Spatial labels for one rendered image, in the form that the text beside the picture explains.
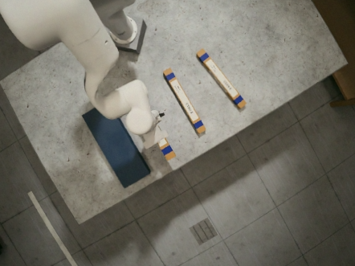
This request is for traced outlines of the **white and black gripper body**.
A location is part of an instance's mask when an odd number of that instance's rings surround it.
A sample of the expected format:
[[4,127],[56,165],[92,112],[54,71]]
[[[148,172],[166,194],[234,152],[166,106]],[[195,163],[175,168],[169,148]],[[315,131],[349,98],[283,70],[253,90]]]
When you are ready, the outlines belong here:
[[[155,114],[155,113],[158,113],[158,111],[157,111],[157,110],[153,110],[152,113]],[[158,113],[158,114],[159,114],[159,113]],[[159,115],[159,117],[157,118],[157,124],[160,123],[161,121],[162,121],[162,119],[161,119],[161,117],[160,117],[160,115]]]

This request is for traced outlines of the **dark blue rectangular slab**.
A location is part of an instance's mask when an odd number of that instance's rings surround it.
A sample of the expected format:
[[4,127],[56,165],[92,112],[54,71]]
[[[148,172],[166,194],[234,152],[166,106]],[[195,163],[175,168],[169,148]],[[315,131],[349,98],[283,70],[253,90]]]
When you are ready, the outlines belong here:
[[82,117],[124,188],[150,174],[150,168],[120,118],[110,120],[96,108]]

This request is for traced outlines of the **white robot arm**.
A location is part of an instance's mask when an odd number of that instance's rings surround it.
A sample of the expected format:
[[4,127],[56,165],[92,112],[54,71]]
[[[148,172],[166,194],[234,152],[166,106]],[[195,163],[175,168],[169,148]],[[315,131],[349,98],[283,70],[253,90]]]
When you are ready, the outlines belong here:
[[110,120],[128,114],[127,128],[143,135],[148,149],[169,134],[157,126],[159,114],[152,113],[143,82],[134,80],[105,96],[98,91],[119,59],[105,27],[116,42],[131,43],[137,36],[137,25],[123,9],[135,1],[0,0],[0,13],[16,38],[31,50],[63,43],[86,70],[84,86],[93,106]]

